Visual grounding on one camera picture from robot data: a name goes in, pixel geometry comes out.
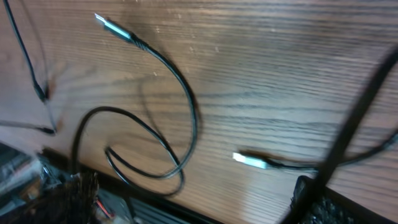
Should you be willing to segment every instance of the wooden table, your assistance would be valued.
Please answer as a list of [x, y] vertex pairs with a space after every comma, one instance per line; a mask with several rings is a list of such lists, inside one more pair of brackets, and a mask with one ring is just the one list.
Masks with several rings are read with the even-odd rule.
[[[200, 137], [172, 198], [226, 223], [275, 223], [287, 211], [304, 173], [260, 170], [232, 160], [239, 149], [322, 159], [368, 77], [398, 40], [397, 1], [10, 0], [40, 83], [51, 80], [56, 137], [0, 128], [0, 140], [34, 153], [63, 154], [81, 117], [117, 106], [157, 127], [179, 156], [190, 140], [183, 91], [155, 58], [102, 30], [94, 13], [148, 41], [181, 69], [200, 106]], [[27, 65], [0, 13], [0, 118], [49, 124]], [[398, 77], [387, 80], [350, 152], [377, 144], [398, 120]], [[85, 131], [80, 160], [115, 175], [104, 157], [111, 144], [151, 171], [172, 167], [166, 152], [131, 120], [110, 113]], [[124, 171], [156, 190], [159, 183]], [[344, 167], [330, 185], [398, 222], [398, 152]]]

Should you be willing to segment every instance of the wood grain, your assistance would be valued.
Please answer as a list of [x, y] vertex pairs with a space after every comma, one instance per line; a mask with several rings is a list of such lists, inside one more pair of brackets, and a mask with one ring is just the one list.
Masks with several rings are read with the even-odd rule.
[[[0, 140], [34, 153], [70, 153], [75, 128], [90, 108], [117, 106], [157, 127], [183, 156], [190, 140], [187, 101], [172, 74], [149, 54], [102, 30], [109, 16], [168, 56], [195, 92], [200, 140], [172, 198], [225, 223], [275, 223], [287, 211], [302, 173], [259, 170], [233, 161], [238, 149], [322, 159], [351, 104], [398, 38], [397, 1], [10, 1], [40, 83], [51, 80], [61, 125], [51, 138], [0, 128]], [[0, 19], [0, 118], [49, 124], [4, 8]], [[350, 153], [377, 144], [396, 126], [396, 69], [361, 125]], [[114, 146], [136, 166], [164, 172], [172, 163], [127, 118], [94, 117], [80, 160], [114, 175], [104, 158]], [[331, 188], [398, 222], [398, 152], [339, 169]], [[163, 183], [128, 176], [155, 190]]]

